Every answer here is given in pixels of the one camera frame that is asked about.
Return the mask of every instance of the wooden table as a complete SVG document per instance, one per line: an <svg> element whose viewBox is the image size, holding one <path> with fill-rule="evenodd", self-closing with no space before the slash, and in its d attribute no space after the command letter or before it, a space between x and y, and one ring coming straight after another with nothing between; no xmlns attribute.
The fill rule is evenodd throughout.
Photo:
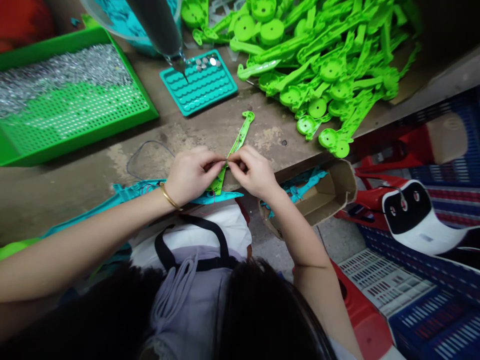
<svg viewBox="0 0 480 360"><path fill-rule="evenodd" d="M80 14L85 12L79 1L47 2L54 12L61 34L77 30L73 28L71 18L80 19ZM244 64L246 57L232 62L227 49L219 47L218 51L238 85L238 94L185 118L159 77L159 72L167 68L166 62L138 54L121 39L118 42L155 104L159 119L42 166L1 169L0 246L39 236L48 228L94 208L113 195L111 186L114 183L132 185L136 179L127 173L126 165L145 141L160 141L174 154L198 145L207 145L213 151L227 154L244 121L242 112L246 110L255 113L255 120L245 143L270 159L277 174L299 172L307 164L317 162L319 157L330 156L316 137L313 141L305 141L305 137L296 129L294 115L286 107L267 98L254 86L238 80L238 64ZM192 49L187 50L186 55L193 57L204 52L204 49ZM440 80L445 82L449 74L454 72L447 72ZM480 82L478 71L471 71L471 74L472 77L468 79L472 79L474 84ZM355 136L373 131L463 89L450 82L451 87L436 87L434 91L432 87L435 87L435 82L430 82L423 91L397 106L378 102ZM338 123L331 121L322 125L320 131L338 126ZM166 178L172 161L172 156L163 147L149 143L132 160L129 169L143 179ZM238 187L239 184L227 172L223 189L233 191Z"/></svg>

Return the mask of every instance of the gold bracelet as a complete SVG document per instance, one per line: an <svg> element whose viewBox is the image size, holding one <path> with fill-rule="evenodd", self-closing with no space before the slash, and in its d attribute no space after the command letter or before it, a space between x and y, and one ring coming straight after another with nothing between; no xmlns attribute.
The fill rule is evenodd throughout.
<svg viewBox="0 0 480 360"><path fill-rule="evenodd" d="M178 211L183 211L183 209L182 209L180 206L178 206L178 205L175 203L175 201L173 201L172 198L167 194L167 192L165 191L164 186L165 186L165 183L164 183L164 182L161 182L161 183L160 183L160 189L161 189L161 192L163 193L163 196L166 197L166 199L168 200L168 202L169 202L175 209L177 209Z"/></svg>

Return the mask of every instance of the green plastic tray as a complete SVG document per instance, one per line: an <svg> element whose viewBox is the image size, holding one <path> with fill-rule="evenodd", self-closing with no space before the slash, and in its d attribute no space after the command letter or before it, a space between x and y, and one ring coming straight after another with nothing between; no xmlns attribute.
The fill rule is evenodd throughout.
<svg viewBox="0 0 480 360"><path fill-rule="evenodd" d="M208 66L198 72L196 60L202 60L213 54L220 61L221 66ZM189 83L181 73L173 68L160 73L163 83L183 116L189 116L239 90L217 50L192 57L189 62L190 65L185 71Z"/></svg>
<svg viewBox="0 0 480 360"><path fill-rule="evenodd" d="M24 112L0 119L0 166L42 164L159 116L124 52L101 27L0 54L0 72L110 43L133 85L71 84L29 101Z"/></svg>

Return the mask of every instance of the woman's hand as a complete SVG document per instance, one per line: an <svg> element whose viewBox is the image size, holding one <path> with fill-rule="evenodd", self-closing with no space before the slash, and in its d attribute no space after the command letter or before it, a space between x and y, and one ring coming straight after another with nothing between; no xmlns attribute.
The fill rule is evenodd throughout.
<svg viewBox="0 0 480 360"><path fill-rule="evenodd" d="M198 198L219 175L226 158L206 146L179 153L170 169L165 191L178 205Z"/></svg>
<svg viewBox="0 0 480 360"><path fill-rule="evenodd" d="M282 190L270 167L270 161L253 147L245 145L227 160L235 179L253 196L268 202Z"/></svg>

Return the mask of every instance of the woman's arm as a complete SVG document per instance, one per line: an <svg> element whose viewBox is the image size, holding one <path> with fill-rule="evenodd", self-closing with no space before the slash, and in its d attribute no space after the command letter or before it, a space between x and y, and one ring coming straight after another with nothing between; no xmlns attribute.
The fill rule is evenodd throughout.
<svg viewBox="0 0 480 360"><path fill-rule="evenodd" d="M167 194L179 206L197 198L218 176L224 160L206 146L178 154L165 184ZM67 289L108 259L134 232L173 210L156 189L0 261L0 304L39 299Z"/></svg>
<svg viewBox="0 0 480 360"><path fill-rule="evenodd" d="M244 146L230 155L228 165L238 182L252 195L264 200L275 213L295 263L294 285L325 332L358 360L363 359L327 251L290 197L278 185L269 161L251 146Z"/></svg>

